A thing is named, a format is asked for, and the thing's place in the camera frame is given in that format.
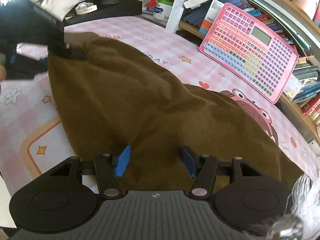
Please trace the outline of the white shelf post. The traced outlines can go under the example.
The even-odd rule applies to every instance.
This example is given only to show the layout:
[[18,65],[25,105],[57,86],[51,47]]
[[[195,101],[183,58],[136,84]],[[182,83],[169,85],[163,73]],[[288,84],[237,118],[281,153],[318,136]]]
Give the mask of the white shelf post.
[[179,22],[181,20],[184,11],[184,2],[186,0],[174,0],[171,13],[169,15],[166,29],[170,33],[176,33],[178,29]]

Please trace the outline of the white cloth pile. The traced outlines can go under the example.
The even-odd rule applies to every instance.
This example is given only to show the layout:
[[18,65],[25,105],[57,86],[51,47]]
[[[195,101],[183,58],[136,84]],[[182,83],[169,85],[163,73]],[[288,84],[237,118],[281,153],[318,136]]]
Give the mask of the white cloth pile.
[[41,8],[63,21],[65,16],[84,0],[43,0]]

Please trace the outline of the white card box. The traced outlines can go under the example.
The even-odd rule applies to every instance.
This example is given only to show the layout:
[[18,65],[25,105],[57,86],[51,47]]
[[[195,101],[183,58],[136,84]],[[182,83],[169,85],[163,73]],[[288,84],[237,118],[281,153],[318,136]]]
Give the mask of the white card box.
[[290,101],[292,101],[303,87],[304,85],[293,74],[291,74],[284,87],[283,93]]

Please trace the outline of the brown cloth garment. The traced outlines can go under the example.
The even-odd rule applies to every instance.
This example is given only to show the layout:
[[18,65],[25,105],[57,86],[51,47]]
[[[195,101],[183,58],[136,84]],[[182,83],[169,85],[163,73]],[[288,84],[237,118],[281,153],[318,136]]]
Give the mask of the brown cloth garment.
[[220,161],[244,158],[287,187],[301,169],[278,147],[261,115],[227,93],[181,83],[140,50],[94,33],[67,33],[70,58],[49,52],[48,76],[69,143],[82,160],[131,147],[123,191],[185,190],[193,180],[183,146]]

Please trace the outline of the white smart watch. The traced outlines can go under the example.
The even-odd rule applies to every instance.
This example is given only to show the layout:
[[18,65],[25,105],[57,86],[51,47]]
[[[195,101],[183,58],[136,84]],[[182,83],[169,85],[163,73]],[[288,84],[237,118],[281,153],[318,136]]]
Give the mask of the white smart watch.
[[79,3],[76,8],[76,14],[77,15],[84,15],[84,14],[89,14],[91,12],[94,12],[98,9],[97,5],[89,2],[82,2]]

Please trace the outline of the pink checkered desk mat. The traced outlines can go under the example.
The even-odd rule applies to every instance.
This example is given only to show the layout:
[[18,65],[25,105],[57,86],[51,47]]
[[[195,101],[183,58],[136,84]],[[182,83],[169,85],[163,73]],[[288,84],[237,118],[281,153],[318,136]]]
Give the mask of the pink checkered desk mat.
[[[174,74],[181,83],[227,93],[250,116],[262,116],[280,150],[303,173],[316,178],[319,159],[287,118],[263,96],[198,46],[137,17],[119,17],[71,25],[67,33],[94,33],[128,44]],[[42,46],[24,44],[22,53],[48,58]],[[1,174],[14,194],[49,169],[76,155],[53,98],[48,71],[31,81],[1,84]]]

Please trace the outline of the pink keyboard learning tablet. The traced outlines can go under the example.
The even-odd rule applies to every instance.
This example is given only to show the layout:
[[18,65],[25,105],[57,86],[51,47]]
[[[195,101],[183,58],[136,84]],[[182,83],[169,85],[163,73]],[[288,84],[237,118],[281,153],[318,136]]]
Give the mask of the pink keyboard learning tablet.
[[200,45],[215,60],[276,103],[298,61],[277,33],[240,8],[225,3]]

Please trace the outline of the pen holder with pens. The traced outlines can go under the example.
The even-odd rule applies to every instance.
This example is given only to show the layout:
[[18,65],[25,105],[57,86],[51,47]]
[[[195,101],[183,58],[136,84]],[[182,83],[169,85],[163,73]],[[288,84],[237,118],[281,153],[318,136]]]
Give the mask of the pen holder with pens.
[[167,22],[172,6],[173,0],[150,0],[146,5],[146,12],[156,20]]

